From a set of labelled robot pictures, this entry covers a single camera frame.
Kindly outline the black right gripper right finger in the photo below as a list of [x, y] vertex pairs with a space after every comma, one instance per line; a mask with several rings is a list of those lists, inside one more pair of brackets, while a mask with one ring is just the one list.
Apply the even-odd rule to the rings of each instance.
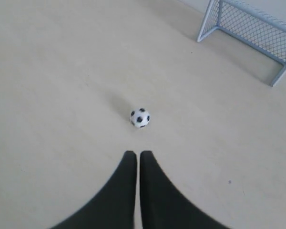
[[140, 205], [144, 229], [226, 229], [190, 202], [169, 180], [152, 151], [140, 154]]

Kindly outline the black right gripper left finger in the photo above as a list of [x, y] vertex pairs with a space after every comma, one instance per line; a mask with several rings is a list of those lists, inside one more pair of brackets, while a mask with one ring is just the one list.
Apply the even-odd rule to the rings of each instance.
[[137, 157], [126, 151], [107, 183], [82, 208], [54, 229], [133, 229]]

